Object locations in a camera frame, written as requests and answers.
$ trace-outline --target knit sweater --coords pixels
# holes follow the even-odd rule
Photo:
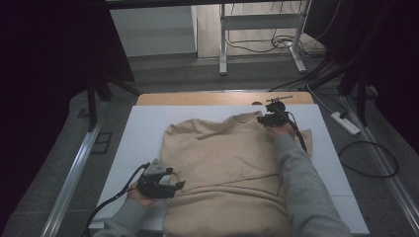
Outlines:
[[[278,152],[278,172],[287,189],[293,236],[352,236],[305,152],[289,135],[278,136],[274,143]],[[95,237],[137,236],[146,212],[144,206],[128,198]]]

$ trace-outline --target cable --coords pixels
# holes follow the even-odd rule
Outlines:
[[[370,18],[368,19],[368,21],[370,21],[373,17],[374,17],[374,14],[370,14]],[[301,77],[300,79],[298,79],[296,81],[285,83],[285,84],[279,85],[277,87],[274,87],[274,88],[268,90],[268,92],[273,92],[273,91],[277,90],[278,88],[285,87],[285,86],[288,86],[288,85],[291,85],[293,83],[297,83],[297,82],[300,82],[300,81],[303,81],[303,80],[308,80],[308,79],[316,76],[316,74],[322,69],[322,67],[324,67],[324,65],[325,65],[324,63],[325,62],[327,63],[331,58],[333,58],[333,56],[335,54],[337,55],[338,53],[344,53],[345,50],[351,50],[352,48],[349,46],[349,44],[355,43],[357,41],[357,39],[362,35],[362,33],[367,29],[367,27],[368,27],[368,24],[362,25],[361,27],[359,27],[357,29],[357,31],[354,34],[352,34],[352,36],[349,39],[345,39],[340,45],[336,46],[333,49],[327,50],[326,57],[323,59],[323,61],[320,62],[320,64],[315,69],[313,69],[311,72],[309,72],[305,76]],[[350,64],[352,64],[351,63],[352,61],[354,61],[354,60],[351,60],[349,63],[346,63],[345,65],[343,65],[341,67],[348,68],[350,66]]]
[[[293,1],[290,1],[290,7],[291,7],[291,10],[295,13],[295,11],[293,10]]]
[[[299,7],[298,7],[298,11],[301,12],[301,4],[302,4],[302,0],[299,0]]]
[[[324,105],[323,102],[314,94],[314,92],[311,91],[308,82],[305,84],[305,86],[306,86],[307,90],[311,93],[311,95],[313,95],[315,97],[315,99],[317,99],[317,101],[320,103],[320,105],[322,105],[326,110],[328,110],[331,114],[333,114],[333,111],[330,110],[330,108],[328,108],[326,105]]]
[[[326,94],[323,94],[323,93],[321,93],[321,92],[319,92],[319,91],[317,91],[317,93],[318,94],[320,94],[320,95],[322,95],[322,96],[324,96],[324,97],[327,97],[327,98],[329,98],[330,100],[332,100],[332,101],[334,101],[337,105],[339,105],[342,109],[344,109],[345,110],[345,112],[344,113],[341,113],[341,115],[343,115],[343,114],[347,114],[348,113],[348,109],[346,109],[346,107],[344,106],[344,105],[342,105],[341,103],[339,103],[337,100],[335,100],[335,98],[333,98],[333,97],[331,97],[331,96],[329,96],[329,95],[326,95]]]
[[[326,72],[326,71],[327,71],[327,70],[329,70],[329,69],[330,69],[330,68],[331,68],[334,64],[335,64],[335,62],[334,62],[334,61],[332,61],[332,63],[330,64],[330,66],[328,66],[326,69],[323,69],[322,71],[318,72],[316,76],[319,76],[319,75],[321,75],[322,73]],[[304,81],[298,82],[297,84],[295,84],[295,85],[293,85],[293,86],[289,87],[289,92],[291,91],[291,89],[292,89],[293,87],[295,87],[295,86],[297,86],[297,85],[300,85],[300,84],[302,84],[302,83],[304,83]]]
[[[284,118],[293,128],[293,131],[295,132],[296,136],[298,137],[299,143],[301,143],[301,148],[307,153],[307,147],[305,146],[304,139],[302,138],[301,132],[299,132],[298,127],[296,126],[296,123],[294,123],[284,112],[280,111],[276,107],[273,107],[275,113],[278,113],[281,115],[282,118]]]
[[[230,15],[233,15],[234,7],[235,7],[235,4],[232,5]],[[225,39],[225,42],[231,47],[241,48],[241,49],[245,49],[245,50],[256,52],[256,53],[264,53],[264,52],[269,52],[269,51],[275,50],[276,48],[287,48],[287,47],[289,47],[288,45],[285,44],[285,42],[286,41],[292,41],[293,37],[291,37],[291,36],[275,36],[276,32],[277,32],[277,29],[275,29],[275,32],[272,35],[271,39],[251,39],[251,40],[248,39],[248,40],[232,41],[230,39],[230,31],[228,31],[227,32],[227,39]],[[239,42],[256,42],[256,41],[257,42],[269,41],[273,47],[270,48],[270,49],[267,49],[267,50],[254,50],[254,49],[251,49],[251,48],[248,48],[248,47],[234,45],[235,43],[239,43]]]
[[[135,177],[135,175],[138,173],[138,171],[140,171],[141,169],[146,169],[148,167],[148,164],[144,164],[141,165],[140,167],[138,167],[133,174],[131,175],[131,177],[129,178],[128,182],[126,183],[126,185],[123,187],[123,189],[117,193],[115,196],[105,200],[104,202],[102,202],[100,205],[98,205],[98,207],[96,207],[93,212],[90,214],[89,218],[87,219],[87,223],[86,223],[86,227],[82,233],[81,236],[87,236],[90,237],[90,230],[89,230],[89,225],[90,223],[92,223],[93,218],[96,216],[96,214],[103,208],[105,207],[107,204],[113,202],[114,200],[120,198],[123,194],[125,194],[126,192],[128,192],[128,188],[129,188],[129,184],[131,183],[132,179]]]
[[[342,0],[339,0],[339,2],[338,2],[338,6],[336,7],[335,14],[333,15],[333,18],[332,18],[332,20],[330,21],[329,26],[326,28],[326,30],[325,30],[325,31],[324,31],[324,32],[323,32],[323,33],[322,33],[319,37],[317,37],[317,38],[315,38],[315,39],[313,39],[313,40],[310,40],[310,41],[306,42],[305,44],[308,44],[308,43],[310,43],[310,42],[312,42],[312,41],[315,41],[315,40],[320,39],[321,37],[323,37],[323,35],[324,35],[324,34],[326,34],[326,33],[329,31],[330,27],[332,26],[333,22],[335,21],[335,18],[336,18],[336,15],[337,15],[337,13],[338,13],[338,10],[339,10],[339,7],[340,7],[341,2],[342,2]]]
[[[274,4],[275,4],[275,2],[272,2],[271,9],[269,9],[269,10],[268,10],[268,12],[266,12],[267,14],[268,14],[269,12],[274,13]]]
[[[298,125],[296,124],[296,120],[295,120],[295,117],[293,116],[293,113],[288,112],[288,114],[290,114],[290,115],[291,115],[291,117],[293,117],[293,123],[295,123],[295,125],[296,125],[296,126],[298,126]]]
[[[306,58],[322,58],[326,57],[327,55],[327,49],[318,50],[318,51],[306,51],[304,48],[304,45],[306,43],[302,43],[301,41],[298,43],[298,50],[299,54]]]
[[[384,175],[384,176],[372,175],[372,174],[368,174],[366,172],[357,170],[357,169],[355,169],[353,167],[350,167],[350,166],[346,165],[345,163],[343,163],[341,161],[343,167],[345,167],[345,168],[347,168],[347,169],[349,169],[349,170],[351,170],[351,171],[353,171],[355,173],[358,173],[360,175],[363,175],[363,176],[366,176],[366,177],[370,177],[370,178],[384,178],[384,179],[386,179],[386,178],[394,177],[398,173],[398,171],[399,171],[399,165],[398,165],[397,159],[395,158],[395,156],[387,148],[385,148],[384,146],[382,146],[382,145],[380,145],[378,143],[374,143],[374,142],[370,142],[370,141],[356,141],[356,142],[353,142],[353,143],[345,146],[344,148],[342,148],[342,150],[339,151],[339,153],[338,153],[339,158],[341,157],[342,153],[346,149],[348,149],[349,147],[351,147],[353,145],[360,144],[360,143],[375,145],[375,146],[378,146],[379,148],[381,148],[382,150],[384,150],[385,152],[387,152],[390,155],[390,157],[392,158],[393,162],[394,162],[394,166],[395,167],[394,167],[393,173],[391,173],[389,175]]]

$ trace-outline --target wooden board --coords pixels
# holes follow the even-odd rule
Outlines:
[[[286,105],[314,104],[311,95],[307,92],[200,92],[200,93],[162,93],[143,94],[138,97],[138,106],[221,106],[240,105],[250,106],[254,102],[263,105],[269,104],[267,100],[276,97],[283,99]]]

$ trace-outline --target power strip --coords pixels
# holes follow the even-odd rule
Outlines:
[[[338,122],[341,126],[343,126],[343,128],[345,128],[345,130],[347,130],[352,135],[355,135],[360,132],[360,130],[355,125],[353,125],[349,120],[347,120],[346,118],[339,118],[339,116],[340,116],[339,112],[335,112],[331,115],[331,117],[336,122]]]

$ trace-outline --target metal rail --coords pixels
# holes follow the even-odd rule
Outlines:
[[[92,146],[95,143],[99,130],[101,129],[104,114],[108,107],[107,102],[102,102],[98,109],[98,122],[91,132],[88,132],[84,137],[83,143],[74,159],[73,165],[62,185],[61,191],[56,199],[55,205],[49,214],[45,227],[41,233],[41,237],[52,237],[58,232],[68,205],[71,202],[74,191],[83,173],[84,166],[86,165]]]

